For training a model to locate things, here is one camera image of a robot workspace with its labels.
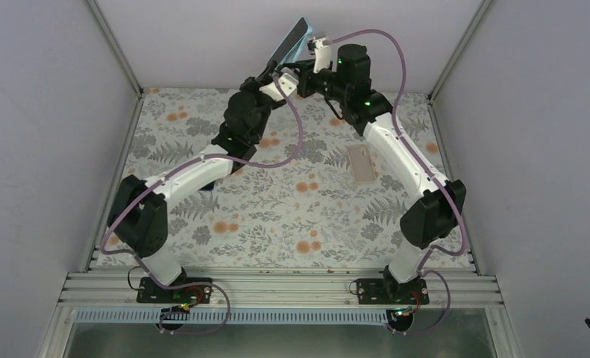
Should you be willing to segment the blue phone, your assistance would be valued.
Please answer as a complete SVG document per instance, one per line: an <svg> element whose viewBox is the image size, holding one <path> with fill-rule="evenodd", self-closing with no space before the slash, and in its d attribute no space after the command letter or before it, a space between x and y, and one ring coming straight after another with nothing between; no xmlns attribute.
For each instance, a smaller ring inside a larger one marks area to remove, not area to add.
<svg viewBox="0 0 590 358"><path fill-rule="evenodd" d="M207 184L207 185L203 186L202 188L200 188L200 191L211 192L211 191L213 191L213 190L214 190L214 188L215 188L215 185L216 185L216 182L215 182L215 181L213 181L213 182L211 182L211 183L209 183L209 184Z"/></svg>

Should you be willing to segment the beige phone case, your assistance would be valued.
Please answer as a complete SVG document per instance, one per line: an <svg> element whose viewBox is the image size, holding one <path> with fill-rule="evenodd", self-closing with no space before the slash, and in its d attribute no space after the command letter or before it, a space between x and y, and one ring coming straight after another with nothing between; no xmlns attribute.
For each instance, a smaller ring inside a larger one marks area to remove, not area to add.
<svg viewBox="0 0 590 358"><path fill-rule="evenodd" d="M350 145L347 148L348 159L356 183L373 183L376 174L367 145Z"/></svg>

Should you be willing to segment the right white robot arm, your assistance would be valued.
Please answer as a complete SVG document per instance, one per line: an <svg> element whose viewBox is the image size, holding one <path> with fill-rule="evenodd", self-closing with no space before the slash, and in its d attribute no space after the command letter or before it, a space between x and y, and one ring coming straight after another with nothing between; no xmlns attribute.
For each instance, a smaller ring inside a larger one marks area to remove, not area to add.
<svg viewBox="0 0 590 358"><path fill-rule="evenodd" d="M298 78L301 97L322 95L327 104L372 145L399 177L408 194L407 211L400 217L405 242L383 270L374 288L378 301L399 304L421 291L421 268L436 242L458 226L466 188L450 181L420 152L401 128L392 104L372 89L371 59L362 45L338 50L336 63L320 67L318 59L288 63Z"/></svg>

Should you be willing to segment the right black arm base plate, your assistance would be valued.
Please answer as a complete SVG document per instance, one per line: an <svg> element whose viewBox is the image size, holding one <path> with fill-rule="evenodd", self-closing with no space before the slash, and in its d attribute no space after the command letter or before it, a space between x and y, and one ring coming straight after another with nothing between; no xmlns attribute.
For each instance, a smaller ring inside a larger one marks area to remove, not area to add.
<svg viewBox="0 0 590 358"><path fill-rule="evenodd" d="M393 280L361 278L356 280L357 297L361 305L429 304L426 281L416 278L408 283Z"/></svg>

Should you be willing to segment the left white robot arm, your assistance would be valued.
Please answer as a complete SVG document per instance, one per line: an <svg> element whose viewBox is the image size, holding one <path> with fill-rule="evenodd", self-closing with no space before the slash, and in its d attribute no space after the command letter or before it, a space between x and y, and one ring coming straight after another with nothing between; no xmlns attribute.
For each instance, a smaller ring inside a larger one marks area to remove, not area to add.
<svg viewBox="0 0 590 358"><path fill-rule="evenodd" d="M180 300L186 289L209 286L207 281L188 280L185 270L166 244L169 209L243 166L278 168L292 161L254 163L251 158L263 138L273 110L293 105L290 95L300 83L299 75L272 61L257 77L247 78L228 100L223 122L211 143L197 156L148 179L129 175L122 179L107 219L106 243L111 234L126 244L148 275L142 292L168 302Z"/></svg>

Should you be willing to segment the black phone light-blue case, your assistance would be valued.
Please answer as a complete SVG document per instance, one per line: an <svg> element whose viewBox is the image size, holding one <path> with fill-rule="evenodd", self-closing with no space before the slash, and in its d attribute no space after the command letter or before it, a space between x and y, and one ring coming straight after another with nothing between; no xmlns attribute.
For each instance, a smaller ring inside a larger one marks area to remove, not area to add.
<svg viewBox="0 0 590 358"><path fill-rule="evenodd" d="M305 17L301 17L283 38L267 62L268 69L276 69L285 63L295 62L304 48L313 27Z"/></svg>

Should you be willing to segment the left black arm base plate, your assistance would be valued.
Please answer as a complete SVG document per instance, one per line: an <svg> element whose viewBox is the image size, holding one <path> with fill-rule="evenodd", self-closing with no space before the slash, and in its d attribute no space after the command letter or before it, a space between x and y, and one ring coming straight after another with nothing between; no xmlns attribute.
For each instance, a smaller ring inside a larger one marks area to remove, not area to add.
<svg viewBox="0 0 590 358"><path fill-rule="evenodd" d="M136 302L139 304L170 304L170 305L195 305L208 304L213 282L207 277L187 277L180 285L181 289L163 289L150 277L143 277L139 283L136 294Z"/></svg>

